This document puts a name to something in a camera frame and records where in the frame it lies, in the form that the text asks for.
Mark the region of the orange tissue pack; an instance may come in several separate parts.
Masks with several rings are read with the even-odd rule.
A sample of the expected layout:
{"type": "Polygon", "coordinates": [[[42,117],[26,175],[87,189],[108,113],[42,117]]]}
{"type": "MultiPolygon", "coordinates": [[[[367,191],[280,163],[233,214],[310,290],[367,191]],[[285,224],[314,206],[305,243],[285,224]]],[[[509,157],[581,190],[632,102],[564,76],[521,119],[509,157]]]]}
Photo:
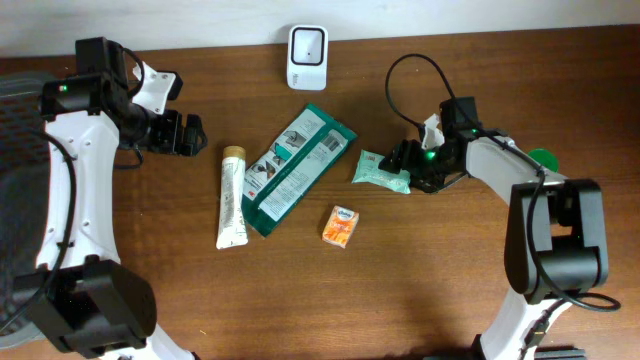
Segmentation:
{"type": "Polygon", "coordinates": [[[345,248],[358,224],[360,214],[356,211],[335,206],[322,231],[323,241],[345,248]]]}

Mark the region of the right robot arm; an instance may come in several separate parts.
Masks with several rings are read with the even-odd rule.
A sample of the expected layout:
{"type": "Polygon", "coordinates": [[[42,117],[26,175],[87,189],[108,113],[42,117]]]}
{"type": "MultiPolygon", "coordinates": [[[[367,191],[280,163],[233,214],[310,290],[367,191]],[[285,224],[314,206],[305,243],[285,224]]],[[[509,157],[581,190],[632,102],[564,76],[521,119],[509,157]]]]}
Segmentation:
{"type": "Polygon", "coordinates": [[[455,359],[582,359],[581,349],[540,344],[570,307],[617,311],[617,300],[595,293],[609,273],[602,192],[591,179],[569,179],[521,151],[500,129],[475,117],[473,98],[441,103],[380,162],[406,171],[413,187],[434,194],[469,176],[509,206],[504,267],[509,290],[492,324],[455,359]]]}

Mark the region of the teal wipes pouch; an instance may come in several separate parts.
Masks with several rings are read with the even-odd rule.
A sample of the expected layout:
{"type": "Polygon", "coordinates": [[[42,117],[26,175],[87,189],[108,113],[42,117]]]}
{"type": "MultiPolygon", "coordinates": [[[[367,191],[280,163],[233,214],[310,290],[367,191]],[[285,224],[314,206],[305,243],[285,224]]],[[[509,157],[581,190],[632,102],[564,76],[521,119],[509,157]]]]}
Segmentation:
{"type": "Polygon", "coordinates": [[[406,170],[399,173],[381,170],[379,164],[383,159],[380,154],[362,150],[351,183],[370,183],[396,193],[410,194],[410,174],[406,170]]]}

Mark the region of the green lid jar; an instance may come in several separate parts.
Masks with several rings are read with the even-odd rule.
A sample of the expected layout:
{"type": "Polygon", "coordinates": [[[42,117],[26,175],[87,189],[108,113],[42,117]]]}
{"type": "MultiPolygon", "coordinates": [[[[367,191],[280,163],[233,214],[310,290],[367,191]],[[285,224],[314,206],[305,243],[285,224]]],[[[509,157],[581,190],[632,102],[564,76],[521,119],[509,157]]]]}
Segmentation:
{"type": "Polygon", "coordinates": [[[559,161],[557,157],[545,148],[536,148],[528,152],[528,155],[552,172],[559,170],[559,161]]]}

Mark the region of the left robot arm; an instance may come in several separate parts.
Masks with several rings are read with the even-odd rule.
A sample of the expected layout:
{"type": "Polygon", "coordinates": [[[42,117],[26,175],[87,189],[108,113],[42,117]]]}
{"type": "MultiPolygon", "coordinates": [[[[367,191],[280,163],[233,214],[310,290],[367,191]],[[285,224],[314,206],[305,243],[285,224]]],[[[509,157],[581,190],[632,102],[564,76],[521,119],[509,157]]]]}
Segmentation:
{"type": "Polygon", "coordinates": [[[180,76],[155,71],[103,37],[75,44],[76,71],[42,89],[50,154],[47,222],[36,269],[14,296],[60,352],[87,359],[188,359],[160,327],[150,284],[125,268],[112,220],[118,150],[192,157],[206,145],[201,119],[166,104],[180,76]]]}

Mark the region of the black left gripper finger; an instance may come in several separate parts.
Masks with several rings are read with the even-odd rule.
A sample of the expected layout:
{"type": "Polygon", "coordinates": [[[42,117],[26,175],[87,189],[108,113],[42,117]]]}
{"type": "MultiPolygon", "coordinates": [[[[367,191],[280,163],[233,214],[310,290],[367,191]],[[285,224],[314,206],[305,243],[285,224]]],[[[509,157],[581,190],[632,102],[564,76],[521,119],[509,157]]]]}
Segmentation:
{"type": "Polygon", "coordinates": [[[204,135],[185,135],[182,143],[182,155],[194,157],[207,145],[208,139],[204,135]]]}
{"type": "Polygon", "coordinates": [[[185,125],[186,136],[201,136],[204,133],[201,119],[198,115],[188,114],[185,125]]]}

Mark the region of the white cream tube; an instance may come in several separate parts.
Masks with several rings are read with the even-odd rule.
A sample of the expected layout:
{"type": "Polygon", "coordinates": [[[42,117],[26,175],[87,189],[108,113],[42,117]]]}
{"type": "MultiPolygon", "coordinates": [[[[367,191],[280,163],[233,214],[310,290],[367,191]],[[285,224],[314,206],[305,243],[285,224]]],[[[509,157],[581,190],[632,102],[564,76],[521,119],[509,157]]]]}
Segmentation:
{"type": "Polygon", "coordinates": [[[246,150],[227,146],[221,165],[221,194],[216,248],[218,250],[248,243],[242,211],[246,150]]]}

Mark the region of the green white wipes package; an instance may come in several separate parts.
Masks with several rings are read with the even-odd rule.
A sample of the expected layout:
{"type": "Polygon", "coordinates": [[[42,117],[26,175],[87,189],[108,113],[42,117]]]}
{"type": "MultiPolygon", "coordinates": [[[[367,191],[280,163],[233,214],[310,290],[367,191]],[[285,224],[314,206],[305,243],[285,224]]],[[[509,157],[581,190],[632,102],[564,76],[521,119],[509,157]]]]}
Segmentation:
{"type": "Polygon", "coordinates": [[[269,236],[356,138],[344,124],[307,105],[246,169],[242,211],[247,224],[269,236]]]}

